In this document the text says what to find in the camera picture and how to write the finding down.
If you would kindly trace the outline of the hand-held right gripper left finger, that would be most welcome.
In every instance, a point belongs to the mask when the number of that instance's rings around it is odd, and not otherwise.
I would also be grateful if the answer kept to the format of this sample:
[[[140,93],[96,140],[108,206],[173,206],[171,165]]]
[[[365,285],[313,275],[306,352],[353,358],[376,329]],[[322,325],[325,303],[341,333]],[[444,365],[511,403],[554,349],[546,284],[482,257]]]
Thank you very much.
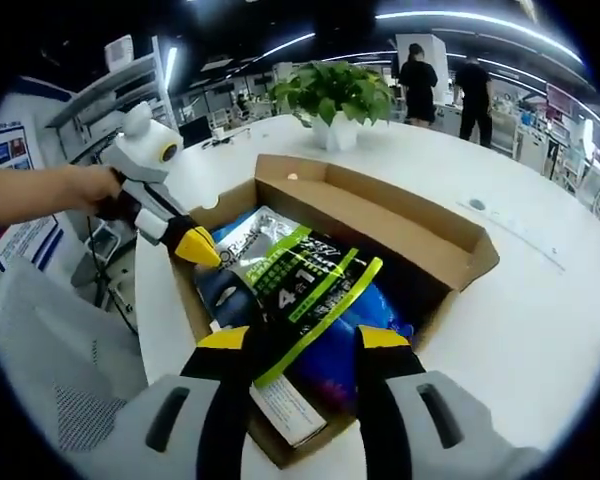
[[[238,479],[260,330],[200,340],[177,375],[131,400],[59,391],[59,450],[83,479]]]

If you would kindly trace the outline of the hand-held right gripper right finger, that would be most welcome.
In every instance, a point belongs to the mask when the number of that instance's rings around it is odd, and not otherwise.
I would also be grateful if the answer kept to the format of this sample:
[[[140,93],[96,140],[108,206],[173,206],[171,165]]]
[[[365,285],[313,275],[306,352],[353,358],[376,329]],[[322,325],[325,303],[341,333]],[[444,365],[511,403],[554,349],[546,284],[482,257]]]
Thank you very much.
[[[543,454],[516,447],[489,408],[439,371],[423,368],[393,330],[355,334],[356,417],[370,479],[525,479]]]

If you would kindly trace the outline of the person's left hand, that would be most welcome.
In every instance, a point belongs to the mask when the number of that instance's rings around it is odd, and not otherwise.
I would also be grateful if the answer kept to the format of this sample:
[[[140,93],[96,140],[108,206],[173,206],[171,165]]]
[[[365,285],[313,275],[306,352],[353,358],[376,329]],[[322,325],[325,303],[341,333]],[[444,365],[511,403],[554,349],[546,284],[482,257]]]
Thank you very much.
[[[101,202],[115,200],[121,192],[115,171],[103,165],[69,165],[63,170],[62,183],[61,200],[65,210],[95,214]]]

